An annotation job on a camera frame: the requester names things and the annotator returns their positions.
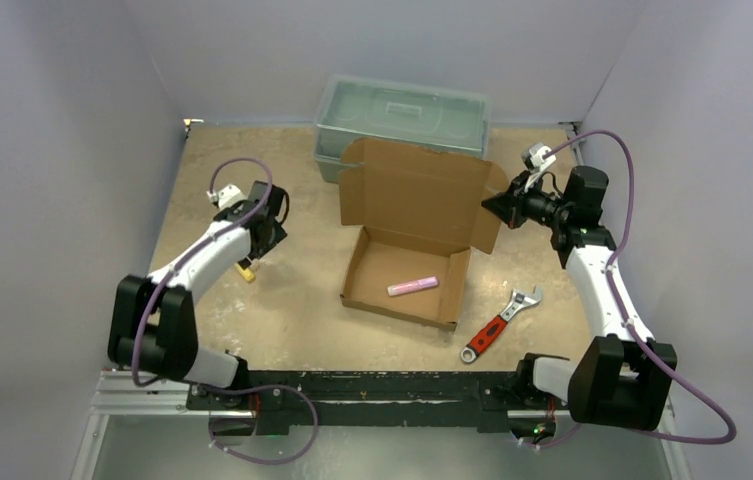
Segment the yellow highlighter marker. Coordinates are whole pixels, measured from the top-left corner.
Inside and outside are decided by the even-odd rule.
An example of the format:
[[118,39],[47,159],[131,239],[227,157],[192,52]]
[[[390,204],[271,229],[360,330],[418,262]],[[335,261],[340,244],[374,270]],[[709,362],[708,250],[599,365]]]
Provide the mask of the yellow highlighter marker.
[[235,267],[238,274],[242,277],[242,279],[247,284],[251,284],[255,281],[256,279],[255,273],[252,271],[252,269],[249,266],[243,266],[240,263],[238,263],[235,265]]

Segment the brown cardboard box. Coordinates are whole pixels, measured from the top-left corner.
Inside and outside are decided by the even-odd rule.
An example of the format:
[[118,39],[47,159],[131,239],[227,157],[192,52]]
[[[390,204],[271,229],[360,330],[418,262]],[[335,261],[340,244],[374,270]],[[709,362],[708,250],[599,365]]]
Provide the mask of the brown cardboard box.
[[[342,153],[340,222],[359,234],[343,306],[446,331],[456,329],[473,251],[493,252],[501,222],[481,202],[509,180],[486,160],[376,138]],[[389,285],[436,276],[439,286],[389,297]]]

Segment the purple highlighter marker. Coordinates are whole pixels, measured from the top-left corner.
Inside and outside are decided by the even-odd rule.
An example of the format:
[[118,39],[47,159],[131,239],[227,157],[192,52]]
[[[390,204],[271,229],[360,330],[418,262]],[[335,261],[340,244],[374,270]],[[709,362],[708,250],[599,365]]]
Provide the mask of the purple highlighter marker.
[[439,280],[436,276],[429,276],[417,280],[389,285],[386,292],[389,297],[397,297],[416,293],[419,291],[433,289],[439,286]]

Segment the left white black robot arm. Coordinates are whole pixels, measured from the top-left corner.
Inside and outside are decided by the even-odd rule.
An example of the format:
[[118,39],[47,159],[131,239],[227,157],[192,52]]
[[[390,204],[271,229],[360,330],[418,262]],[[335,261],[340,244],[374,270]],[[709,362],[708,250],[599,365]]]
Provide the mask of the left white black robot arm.
[[228,185],[212,203],[216,215],[187,250],[145,277],[128,275],[118,283],[107,356],[135,373],[209,386],[224,408],[236,409],[249,399],[248,363],[201,346],[195,307],[224,273],[237,269],[248,276],[286,238],[290,196],[256,181],[248,194]]

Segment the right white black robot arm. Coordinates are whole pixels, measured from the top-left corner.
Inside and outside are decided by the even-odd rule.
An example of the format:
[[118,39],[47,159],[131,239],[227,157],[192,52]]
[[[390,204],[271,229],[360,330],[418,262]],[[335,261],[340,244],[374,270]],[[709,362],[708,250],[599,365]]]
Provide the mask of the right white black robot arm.
[[653,431],[662,417],[677,365],[675,349],[654,339],[638,319],[613,256],[617,245],[600,222],[607,175],[571,169],[560,196],[530,184],[522,172],[483,208],[511,229],[531,220],[550,228],[551,245],[579,294],[593,336],[579,361],[529,353],[518,363],[513,392],[528,407],[551,395],[578,423]]

